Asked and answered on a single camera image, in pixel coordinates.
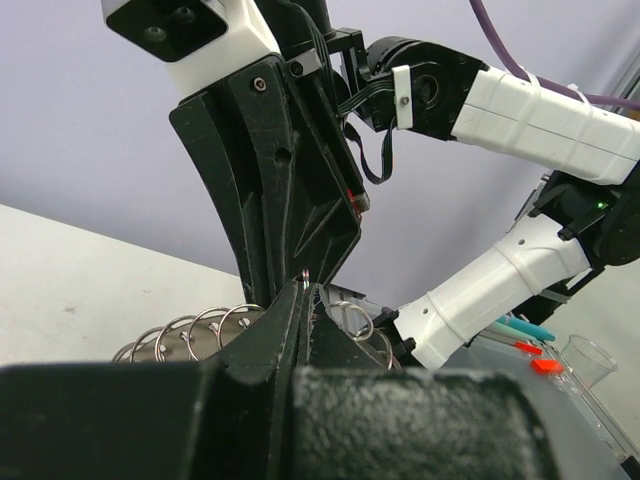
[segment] orange object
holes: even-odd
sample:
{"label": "orange object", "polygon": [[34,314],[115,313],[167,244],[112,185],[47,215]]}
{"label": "orange object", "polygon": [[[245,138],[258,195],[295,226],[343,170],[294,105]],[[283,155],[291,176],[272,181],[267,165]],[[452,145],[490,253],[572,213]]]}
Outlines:
{"label": "orange object", "polygon": [[542,355],[542,349],[540,347],[529,345],[528,343],[516,342],[513,346],[525,352],[533,353],[534,355]]}
{"label": "orange object", "polygon": [[552,360],[550,358],[538,358],[536,360],[531,360],[531,368],[542,375],[564,372],[562,364],[557,360]]}

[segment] robotic arm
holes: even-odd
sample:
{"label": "robotic arm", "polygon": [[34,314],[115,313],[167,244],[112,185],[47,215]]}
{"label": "robotic arm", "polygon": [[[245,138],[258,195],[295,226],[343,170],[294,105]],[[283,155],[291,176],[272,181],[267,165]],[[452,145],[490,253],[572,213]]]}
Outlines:
{"label": "robotic arm", "polygon": [[[606,265],[640,257],[640,123],[439,45],[389,37],[365,48],[362,32],[331,29],[324,0],[160,4],[103,0],[103,9],[110,28],[167,63],[185,96],[171,122],[216,204],[248,301],[270,305],[302,271],[328,283],[358,241],[369,202],[345,142],[348,132],[359,140],[347,129],[352,111],[388,132],[383,162],[397,127],[555,170],[504,239],[400,309],[395,338],[412,339],[427,368],[506,312],[543,321]],[[544,314],[540,302],[550,302]]]}

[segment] gray wall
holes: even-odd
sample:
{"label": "gray wall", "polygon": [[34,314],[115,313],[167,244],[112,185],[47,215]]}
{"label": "gray wall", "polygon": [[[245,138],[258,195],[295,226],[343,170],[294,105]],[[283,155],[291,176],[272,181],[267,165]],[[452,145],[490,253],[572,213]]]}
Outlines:
{"label": "gray wall", "polygon": [[[640,47],[636,0],[487,0],[527,69],[608,92]],[[499,66],[467,2],[329,0],[335,26],[403,35]],[[99,2],[5,0],[0,203],[235,271],[226,237],[167,121],[162,65],[109,32]],[[381,138],[365,132],[370,158]],[[369,189],[364,237],[337,281],[391,305],[422,295],[502,235],[541,169],[462,145],[396,137],[392,181]]]}

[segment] metal ring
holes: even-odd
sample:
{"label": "metal ring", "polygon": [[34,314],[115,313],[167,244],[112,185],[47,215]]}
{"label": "metal ring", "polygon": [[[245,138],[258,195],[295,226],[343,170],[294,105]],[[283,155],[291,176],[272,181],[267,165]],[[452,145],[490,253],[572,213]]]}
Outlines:
{"label": "metal ring", "polygon": [[164,362],[164,355],[160,351],[160,342],[162,341],[162,338],[167,333],[173,332],[174,330],[176,330],[178,328],[178,327],[174,327],[175,324],[180,323],[180,322],[186,322],[187,320],[193,320],[194,318],[195,318],[194,315],[185,315],[184,317],[174,318],[173,320],[171,320],[169,323],[167,323],[164,327],[162,327],[160,329],[160,333],[158,334],[158,337],[156,338],[156,345],[153,348],[153,352],[154,352],[155,357],[156,357],[156,362],[159,362],[159,363]]}
{"label": "metal ring", "polygon": [[158,333],[162,330],[162,327],[153,327],[150,328],[149,330],[147,330],[146,332],[144,332],[142,335],[140,335],[138,337],[138,339],[133,342],[133,345],[131,346],[131,353],[129,354],[129,363],[133,363],[133,357],[135,356],[136,352],[138,351],[138,347],[140,346],[140,344],[142,343],[142,340],[144,340],[145,338],[147,338],[149,335],[151,335],[152,333]]}
{"label": "metal ring", "polygon": [[124,355],[127,352],[131,351],[131,347],[133,347],[133,342],[131,343],[127,343],[124,347],[122,347],[120,350],[118,350],[116,352],[116,354],[113,356],[113,358],[111,359],[112,363],[118,363],[120,360],[122,360],[122,357],[124,357]]}
{"label": "metal ring", "polygon": [[311,286],[311,280],[310,280],[308,269],[304,269],[302,271],[302,286],[305,290],[307,290]]}
{"label": "metal ring", "polygon": [[191,332],[193,331],[193,327],[195,327],[196,323],[198,323],[199,321],[205,320],[206,318],[208,318],[207,315],[209,315],[210,313],[218,312],[218,311],[228,312],[229,309],[224,307],[207,308],[206,310],[203,310],[198,315],[196,315],[196,317],[191,322],[191,325],[189,326],[189,330],[187,331],[187,348],[189,349],[189,355],[191,355],[191,358],[193,358],[196,362],[199,362],[200,360],[198,359],[196,354],[193,352],[193,348],[191,348]]}
{"label": "metal ring", "polygon": [[367,325],[369,326],[367,333],[365,333],[364,336],[362,336],[362,333],[361,333],[362,329],[358,330],[355,334],[351,332],[348,332],[348,333],[352,336],[352,338],[356,342],[364,342],[365,340],[369,340],[371,338],[371,336],[373,335],[373,331],[375,330],[375,325],[373,324],[373,320],[371,320],[371,317],[369,316],[369,314],[364,308],[354,303],[345,302],[345,301],[335,302],[329,305],[329,308],[334,308],[334,307],[355,310],[356,312],[361,313],[364,316],[364,318],[367,320]]}
{"label": "metal ring", "polygon": [[377,333],[384,342],[387,358],[389,359],[387,361],[387,370],[391,370],[393,368],[393,346],[391,345],[391,341],[379,328],[376,328],[374,332]]}
{"label": "metal ring", "polygon": [[264,312],[264,308],[260,305],[253,305],[251,303],[244,303],[242,305],[237,305],[230,309],[227,313],[224,314],[222,319],[220,320],[220,324],[218,325],[218,332],[216,336],[218,337],[218,351],[222,350],[222,326],[224,325],[225,320],[231,315],[233,312],[236,312],[242,308],[246,308],[247,310],[256,310],[258,312]]}

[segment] glass beaker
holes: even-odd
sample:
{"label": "glass beaker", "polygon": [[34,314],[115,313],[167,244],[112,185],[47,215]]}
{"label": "glass beaker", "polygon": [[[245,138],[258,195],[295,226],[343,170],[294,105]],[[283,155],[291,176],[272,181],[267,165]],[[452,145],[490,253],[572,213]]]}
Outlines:
{"label": "glass beaker", "polygon": [[615,372],[618,364],[605,350],[580,335],[569,336],[560,359],[565,371],[558,376],[562,390],[583,395],[600,380]]}

